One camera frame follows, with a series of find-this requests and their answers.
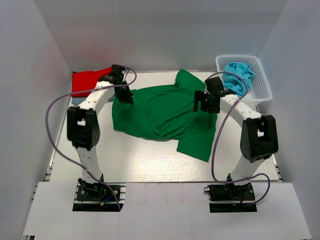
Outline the green t-shirt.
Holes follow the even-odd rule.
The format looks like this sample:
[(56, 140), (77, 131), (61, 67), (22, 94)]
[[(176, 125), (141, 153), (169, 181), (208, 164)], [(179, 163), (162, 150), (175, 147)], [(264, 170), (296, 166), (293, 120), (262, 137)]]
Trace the green t-shirt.
[(217, 115), (193, 111), (195, 91), (205, 89), (203, 81), (181, 69), (173, 84), (132, 90), (132, 104), (115, 99), (113, 128), (147, 140), (177, 140), (177, 152), (208, 162)]

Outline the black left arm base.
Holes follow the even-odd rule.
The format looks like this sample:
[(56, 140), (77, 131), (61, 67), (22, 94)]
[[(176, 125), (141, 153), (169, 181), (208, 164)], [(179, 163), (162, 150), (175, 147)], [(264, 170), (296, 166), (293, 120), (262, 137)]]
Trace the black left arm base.
[(98, 192), (77, 184), (73, 201), (73, 212), (120, 212), (111, 190), (105, 186)]

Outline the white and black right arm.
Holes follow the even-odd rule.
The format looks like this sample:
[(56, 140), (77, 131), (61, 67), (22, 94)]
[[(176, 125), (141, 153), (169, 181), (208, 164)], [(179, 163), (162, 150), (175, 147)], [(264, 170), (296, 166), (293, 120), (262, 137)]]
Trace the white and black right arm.
[[(195, 91), (193, 111), (201, 110), (207, 113), (226, 112), (226, 115), (216, 134), (212, 150), (211, 174), (220, 184), (228, 184), (226, 195), (236, 200), (244, 193), (244, 185), (251, 182), (264, 160), (269, 159), (279, 150), (276, 120), (272, 115), (262, 115), (254, 111), (229, 90), (217, 93)], [(215, 176), (215, 156), (222, 131), (228, 118), (233, 118), (241, 127), (240, 151), (241, 156), (233, 171), (229, 174), (229, 181), (218, 180)]]

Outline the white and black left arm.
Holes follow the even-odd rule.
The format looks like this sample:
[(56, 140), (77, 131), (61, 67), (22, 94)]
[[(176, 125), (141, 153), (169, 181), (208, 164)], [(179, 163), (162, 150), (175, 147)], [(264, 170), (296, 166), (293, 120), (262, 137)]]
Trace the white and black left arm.
[(113, 97), (121, 103), (133, 103), (133, 93), (128, 86), (114, 87), (112, 84), (103, 83), (82, 103), (67, 110), (67, 139), (71, 141), (83, 166), (81, 181), (91, 184), (88, 193), (96, 200), (103, 198), (106, 193), (106, 187), (99, 183), (104, 177), (96, 149), (101, 136), (98, 115)]

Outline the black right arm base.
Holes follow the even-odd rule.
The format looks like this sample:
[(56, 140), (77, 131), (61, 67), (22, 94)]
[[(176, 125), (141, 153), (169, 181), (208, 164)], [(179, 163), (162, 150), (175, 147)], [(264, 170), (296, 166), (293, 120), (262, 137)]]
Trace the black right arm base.
[(254, 213), (256, 198), (251, 183), (246, 185), (212, 184), (203, 189), (209, 195), (210, 213)]

